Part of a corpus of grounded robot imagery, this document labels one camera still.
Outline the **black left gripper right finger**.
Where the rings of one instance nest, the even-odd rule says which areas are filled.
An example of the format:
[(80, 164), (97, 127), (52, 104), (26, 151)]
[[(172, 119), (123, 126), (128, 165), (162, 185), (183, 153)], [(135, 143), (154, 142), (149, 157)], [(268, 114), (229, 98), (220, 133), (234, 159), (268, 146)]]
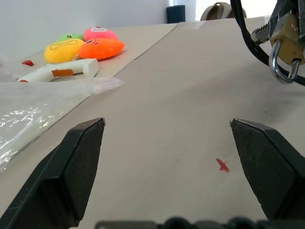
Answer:
[(305, 157), (276, 129), (230, 121), (244, 175), (268, 219), (305, 219)]

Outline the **yellow plush toy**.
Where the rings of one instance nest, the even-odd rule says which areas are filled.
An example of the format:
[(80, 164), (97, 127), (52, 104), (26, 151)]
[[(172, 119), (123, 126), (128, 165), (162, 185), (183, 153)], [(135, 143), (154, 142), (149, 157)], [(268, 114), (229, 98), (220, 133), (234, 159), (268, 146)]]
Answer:
[(83, 44), (85, 42), (81, 39), (67, 39), (55, 42), (45, 48), (44, 59), (51, 64), (79, 60), (81, 59), (79, 49)]

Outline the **white and orange glue gun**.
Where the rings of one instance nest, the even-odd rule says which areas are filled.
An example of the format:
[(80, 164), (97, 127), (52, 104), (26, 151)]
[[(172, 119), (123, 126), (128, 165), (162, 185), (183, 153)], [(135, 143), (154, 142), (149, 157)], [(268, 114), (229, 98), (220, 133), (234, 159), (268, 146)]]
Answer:
[(85, 78), (93, 78), (99, 71), (96, 59), (81, 59), (59, 64), (47, 64), (18, 79), (20, 83), (51, 82), (59, 77), (83, 74)]

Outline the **red cross mark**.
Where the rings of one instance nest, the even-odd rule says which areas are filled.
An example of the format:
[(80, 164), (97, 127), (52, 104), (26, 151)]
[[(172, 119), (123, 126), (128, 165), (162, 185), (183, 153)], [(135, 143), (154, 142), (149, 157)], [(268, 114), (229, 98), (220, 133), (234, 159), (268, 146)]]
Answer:
[(226, 173), (229, 173), (229, 168), (228, 168), (228, 166), (227, 166), (227, 162), (228, 161), (222, 161), (221, 159), (219, 159), (219, 158), (216, 158), (216, 161), (217, 161), (217, 163), (219, 164), (219, 166), (220, 166), (220, 171), (224, 171), (224, 172), (226, 172)]

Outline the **clear plastic bag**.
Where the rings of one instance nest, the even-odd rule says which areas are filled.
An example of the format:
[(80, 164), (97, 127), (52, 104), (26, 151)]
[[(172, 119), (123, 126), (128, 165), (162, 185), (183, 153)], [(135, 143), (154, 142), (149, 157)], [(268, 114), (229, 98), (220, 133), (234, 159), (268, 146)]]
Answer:
[(86, 98), (116, 89), (115, 77), (51, 83), (0, 83), (0, 172), (28, 144)]

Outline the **orange plush toy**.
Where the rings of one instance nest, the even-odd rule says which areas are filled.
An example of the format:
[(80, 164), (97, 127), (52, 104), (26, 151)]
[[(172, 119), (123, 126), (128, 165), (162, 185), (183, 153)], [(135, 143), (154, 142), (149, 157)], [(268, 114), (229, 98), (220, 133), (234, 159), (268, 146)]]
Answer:
[(122, 41), (96, 38), (86, 41), (79, 49), (79, 56), (83, 59), (104, 60), (120, 54), (125, 47)]

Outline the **brass padlock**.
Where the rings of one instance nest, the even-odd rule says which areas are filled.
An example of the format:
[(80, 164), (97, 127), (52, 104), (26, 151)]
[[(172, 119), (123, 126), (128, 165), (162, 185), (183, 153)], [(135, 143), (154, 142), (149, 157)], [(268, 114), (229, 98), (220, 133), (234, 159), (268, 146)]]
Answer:
[[(305, 45), (299, 41), (298, 18), (288, 12), (281, 17), (270, 38), (272, 51), (269, 57), (269, 67), (275, 78), (283, 83), (293, 83), (297, 79), (300, 65), (305, 64)], [(285, 75), (277, 63), (282, 60), (291, 66)]]

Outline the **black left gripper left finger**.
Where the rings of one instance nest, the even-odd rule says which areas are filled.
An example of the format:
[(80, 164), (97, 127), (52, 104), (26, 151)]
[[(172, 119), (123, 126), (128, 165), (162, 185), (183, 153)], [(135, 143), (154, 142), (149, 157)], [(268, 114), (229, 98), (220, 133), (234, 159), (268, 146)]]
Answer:
[(76, 125), (35, 167), (0, 229), (69, 229), (83, 219), (97, 173), (104, 118)]

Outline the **silver key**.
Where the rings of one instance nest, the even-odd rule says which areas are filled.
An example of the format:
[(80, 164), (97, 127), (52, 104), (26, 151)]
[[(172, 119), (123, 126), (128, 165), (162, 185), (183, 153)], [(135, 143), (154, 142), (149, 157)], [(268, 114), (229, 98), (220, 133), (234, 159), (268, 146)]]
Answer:
[(265, 24), (260, 28), (255, 29), (251, 34), (251, 39), (256, 45), (263, 44), (270, 39), (269, 24)]

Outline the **green plush toy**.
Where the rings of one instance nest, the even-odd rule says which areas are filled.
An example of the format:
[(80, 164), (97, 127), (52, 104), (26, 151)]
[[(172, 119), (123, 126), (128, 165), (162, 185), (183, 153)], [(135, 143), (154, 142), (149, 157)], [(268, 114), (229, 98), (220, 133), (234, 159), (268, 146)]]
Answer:
[(78, 33), (67, 33), (61, 36), (56, 42), (65, 41), (67, 39), (80, 39), (83, 40), (83, 35)]

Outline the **pink plush toy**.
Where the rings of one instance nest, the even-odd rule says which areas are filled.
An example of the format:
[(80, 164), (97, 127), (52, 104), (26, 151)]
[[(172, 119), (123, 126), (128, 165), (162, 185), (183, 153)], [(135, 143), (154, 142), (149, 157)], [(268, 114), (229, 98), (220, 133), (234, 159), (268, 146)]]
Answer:
[(115, 32), (99, 26), (90, 27), (83, 34), (83, 40), (85, 42), (97, 38), (108, 38), (108, 39), (118, 40), (118, 36), (116, 35)]

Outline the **dark blue cylinder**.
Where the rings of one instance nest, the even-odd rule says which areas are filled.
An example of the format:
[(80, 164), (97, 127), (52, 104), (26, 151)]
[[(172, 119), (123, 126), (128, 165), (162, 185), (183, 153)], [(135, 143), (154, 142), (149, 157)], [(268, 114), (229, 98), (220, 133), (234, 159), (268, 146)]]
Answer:
[(167, 23), (185, 22), (185, 5), (174, 5), (166, 8)]

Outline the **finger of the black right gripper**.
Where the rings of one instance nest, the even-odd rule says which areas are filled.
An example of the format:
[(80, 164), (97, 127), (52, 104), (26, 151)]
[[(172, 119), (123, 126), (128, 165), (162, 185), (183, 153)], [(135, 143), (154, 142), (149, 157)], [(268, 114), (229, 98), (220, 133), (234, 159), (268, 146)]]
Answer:
[(269, 37), (272, 37), (279, 19), (289, 12), (298, 13), (298, 0), (277, 0), (277, 3), (268, 22)]
[(305, 0), (297, 0), (299, 41), (305, 46)]

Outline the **beige backpack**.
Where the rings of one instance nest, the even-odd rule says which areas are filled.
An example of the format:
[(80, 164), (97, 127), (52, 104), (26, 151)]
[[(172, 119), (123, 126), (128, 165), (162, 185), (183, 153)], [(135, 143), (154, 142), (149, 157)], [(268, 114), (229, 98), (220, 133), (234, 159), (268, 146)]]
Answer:
[(230, 3), (216, 2), (214, 5), (211, 5), (205, 9), (201, 15), (200, 21), (233, 19), (235, 18), (235, 9), (236, 3), (231, 5)]

